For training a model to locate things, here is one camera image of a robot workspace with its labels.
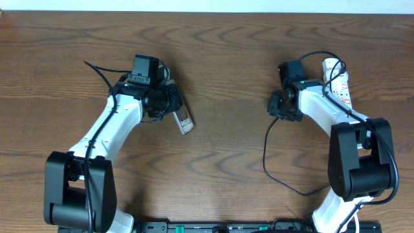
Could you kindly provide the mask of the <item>Galaxy S25 Ultra smartphone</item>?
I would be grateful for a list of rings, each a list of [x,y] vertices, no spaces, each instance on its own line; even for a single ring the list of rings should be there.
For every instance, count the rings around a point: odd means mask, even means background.
[[[182,105],[178,110],[174,111],[173,116],[175,117],[176,123],[182,135],[186,135],[195,127],[195,124],[193,123],[190,113],[185,105]]]

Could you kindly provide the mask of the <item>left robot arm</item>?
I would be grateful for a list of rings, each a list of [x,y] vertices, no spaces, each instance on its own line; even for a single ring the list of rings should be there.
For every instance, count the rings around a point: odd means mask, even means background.
[[[177,111],[182,98],[170,80],[158,86],[117,82],[102,114],[67,152],[45,164],[45,222],[63,230],[132,232],[134,217],[117,208],[113,164],[128,134],[144,115]]]

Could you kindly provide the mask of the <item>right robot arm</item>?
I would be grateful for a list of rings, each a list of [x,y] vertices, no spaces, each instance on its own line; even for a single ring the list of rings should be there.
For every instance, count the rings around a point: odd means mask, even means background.
[[[313,119],[330,137],[328,179],[331,189],[312,213],[318,232],[343,232],[366,205],[383,205],[397,194],[398,168],[391,126],[383,118],[369,118],[353,111],[320,80],[281,83],[268,113],[280,120]]]

